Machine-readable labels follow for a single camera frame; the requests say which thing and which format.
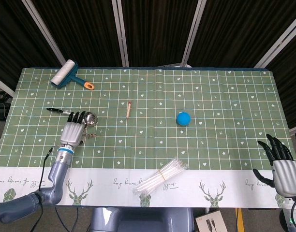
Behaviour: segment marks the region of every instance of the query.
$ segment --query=white adhesive roll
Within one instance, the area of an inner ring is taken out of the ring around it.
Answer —
[[[55,85],[59,85],[61,81],[65,78],[67,74],[72,70],[72,68],[75,66],[75,62],[69,59],[57,72],[57,74],[50,80],[51,83]]]

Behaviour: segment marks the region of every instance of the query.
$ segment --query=robotic arm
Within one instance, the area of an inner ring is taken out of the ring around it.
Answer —
[[[58,149],[56,161],[51,167],[48,179],[52,182],[50,188],[39,188],[26,196],[10,202],[0,203],[0,221],[9,223],[34,213],[38,206],[56,205],[62,199],[62,187],[67,169],[72,161],[74,149],[79,145],[84,130],[81,124],[85,111],[79,116],[77,112],[73,118],[69,115],[60,138],[61,147]]]
[[[271,148],[261,141],[258,143],[265,150],[272,166],[273,180],[263,177],[257,169],[253,169],[253,173],[261,182],[276,188],[277,193],[285,197],[282,208],[288,230],[296,232],[296,161],[293,160],[289,149],[277,138],[273,138],[269,134],[266,136]]]

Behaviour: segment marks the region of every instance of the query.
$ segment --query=table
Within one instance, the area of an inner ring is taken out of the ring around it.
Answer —
[[[278,207],[257,140],[276,136],[294,154],[272,72],[266,70],[79,69],[93,91],[49,80],[57,69],[23,69],[0,143],[0,202],[37,189],[43,159],[67,116],[47,107],[92,111],[98,124],[75,150],[60,205]],[[132,102],[126,119],[128,102]],[[187,127],[176,124],[186,111]],[[46,164],[47,176],[57,150]],[[174,157],[189,169],[140,199],[133,187]],[[43,186],[50,182],[44,179]]]

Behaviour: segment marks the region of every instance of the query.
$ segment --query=blue foam ball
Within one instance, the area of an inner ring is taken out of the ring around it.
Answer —
[[[191,116],[187,112],[181,112],[177,115],[176,121],[181,126],[187,126],[191,121]]]

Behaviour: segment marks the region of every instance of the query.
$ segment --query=blue ring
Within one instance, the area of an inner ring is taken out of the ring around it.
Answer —
[[[59,148],[59,151],[67,151],[67,152],[70,152],[72,155],[74,154],[74,151],[64,148],[64,147]]]

